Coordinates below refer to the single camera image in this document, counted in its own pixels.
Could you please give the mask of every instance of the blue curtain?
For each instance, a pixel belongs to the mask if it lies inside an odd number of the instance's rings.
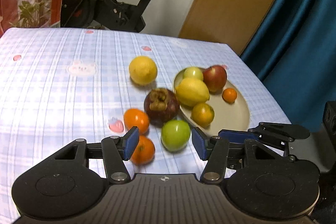
[[[316,131],[336,100],[336,0],[275,0],[241,59],[292,123]]]

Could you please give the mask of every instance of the tablecloth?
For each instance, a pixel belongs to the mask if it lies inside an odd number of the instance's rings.
[[[156,82],[139,88],[128,65],[146,55],[157,64]],[[172,88],[177,72],[189,66],[226,67],[228,79],[246,99],[250,127],[258,122],[289,123],[280,106],[228,45],[138,33],[85,29],[9,29],[0,39],[0,223],[19,214],[11,186],[23,172],[77,138],[100,142],[123,128],[123,113],[143,109],[156,86]],[[205,166],[189,141],[181,152],[162,148],[160,129],[148,137],[156,153],[136,173],[196,173]],[[90,168],[104,177],[102,160]]]

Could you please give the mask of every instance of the ribbed gray surface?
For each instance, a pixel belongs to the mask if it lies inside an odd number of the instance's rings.
[[[138,174],[127,185],[110,187],[95,208],[77,217],[50,222],[22,217],[15,222],[15,224],[43,223],[313,224],[308,217],[285,222],[252,218],[230,204],[218,186],[201,184],[192,174]]]

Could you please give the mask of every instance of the beige plate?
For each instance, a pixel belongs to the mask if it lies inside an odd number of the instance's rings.
[[[174,79],[173,87],[177,87],[183,79],[184,70],[181,70]],[[191,119],[192,108],[181,105],[181,111],[187,121],[193,126],[197,126],[208,136],[218,135],[222,129],[246,131],[250,123],[250,112],[244,97],[239,90],[229,81],[224,89],[234,88],[237,91],[237,99],[233,104],[228,104],[222,99],[222,91],[216,94],[210,93],[210,100],[206,103],[212,106],[215,111],[215,118],[207,128],[202,128]]]

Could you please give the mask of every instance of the green apple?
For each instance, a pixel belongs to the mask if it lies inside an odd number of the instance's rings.
[[[181,150],[190,138],[190,127],[187,122],[170,120],[161,130],[161,142],[170,152]]]
[[[183,73],[184,78],[197,78],[203,81],[203,72],[198,67],[189,67]]]

